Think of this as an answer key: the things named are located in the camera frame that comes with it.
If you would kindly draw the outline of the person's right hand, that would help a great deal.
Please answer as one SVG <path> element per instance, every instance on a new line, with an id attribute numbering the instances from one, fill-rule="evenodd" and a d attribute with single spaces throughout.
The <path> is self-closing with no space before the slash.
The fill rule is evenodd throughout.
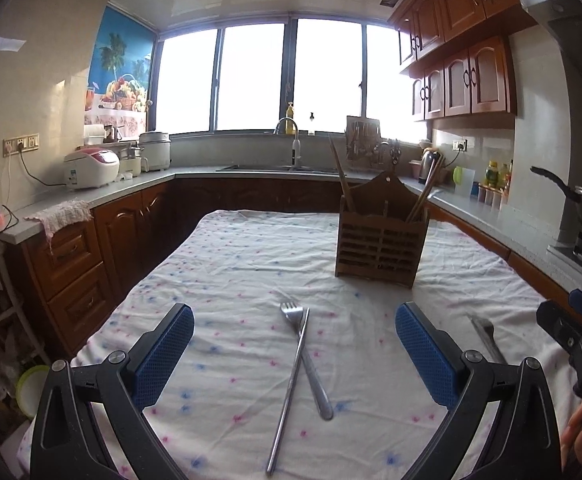
<path id="1" fill-rule="evenodd" d="M 582 465 L 582 403 L 568 420 L 560 437 L 561 466 L 565 467 L 571 452 Z"/>

